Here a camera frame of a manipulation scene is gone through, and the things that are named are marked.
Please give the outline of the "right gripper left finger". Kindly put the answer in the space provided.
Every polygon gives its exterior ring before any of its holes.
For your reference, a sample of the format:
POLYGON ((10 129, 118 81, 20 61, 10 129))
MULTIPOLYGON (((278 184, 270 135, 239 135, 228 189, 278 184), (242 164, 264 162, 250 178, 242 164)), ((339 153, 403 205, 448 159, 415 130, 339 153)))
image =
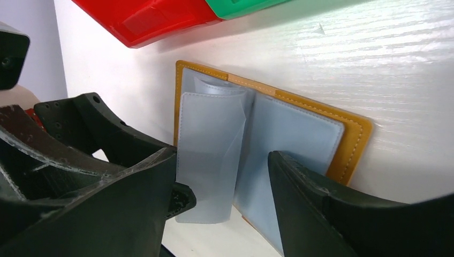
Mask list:
POLYGON ((165 223, 196 205, 164 148, 57 198, 1 198, 1 256, 170 256, 165 223))

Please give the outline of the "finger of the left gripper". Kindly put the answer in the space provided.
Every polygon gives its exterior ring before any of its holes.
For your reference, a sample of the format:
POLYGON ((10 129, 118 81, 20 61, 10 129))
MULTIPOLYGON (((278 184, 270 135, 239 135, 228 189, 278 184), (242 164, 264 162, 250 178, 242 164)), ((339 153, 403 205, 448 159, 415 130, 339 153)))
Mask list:
POLYGON ((41 102, 34 111, 47 132, 61 143, 89 155, 102 150, 109 162, 124 167, 162 148, 177 151, 175 146, 128 126, 96 93, 41 102))
POLYGON ((58 199, 123 169, 59 142, 20 106, 1 108, 1 176, 14 197, 58 199))

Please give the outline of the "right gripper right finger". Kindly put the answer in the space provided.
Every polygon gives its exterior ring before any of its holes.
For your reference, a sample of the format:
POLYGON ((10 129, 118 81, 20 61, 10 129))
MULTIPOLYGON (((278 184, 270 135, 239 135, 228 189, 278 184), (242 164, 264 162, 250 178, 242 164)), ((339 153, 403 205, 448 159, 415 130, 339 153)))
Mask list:
POLYGON ((453 195, 400 203, 273 151, 268 171, 285 256, 453 256, 453 195))

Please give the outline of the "yellow leather card holder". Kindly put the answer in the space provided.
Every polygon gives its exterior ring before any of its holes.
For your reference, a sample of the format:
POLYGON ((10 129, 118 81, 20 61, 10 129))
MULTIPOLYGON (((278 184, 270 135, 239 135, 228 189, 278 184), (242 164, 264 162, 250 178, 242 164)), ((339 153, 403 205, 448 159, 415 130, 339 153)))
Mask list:
POLYGON ((347 185, 373 132, 370 119, 197 63, 176 63, 177 180, 196 206, 180 223, 216 224, 231 208, 283 251, 267 158, 283 151, 347 185))

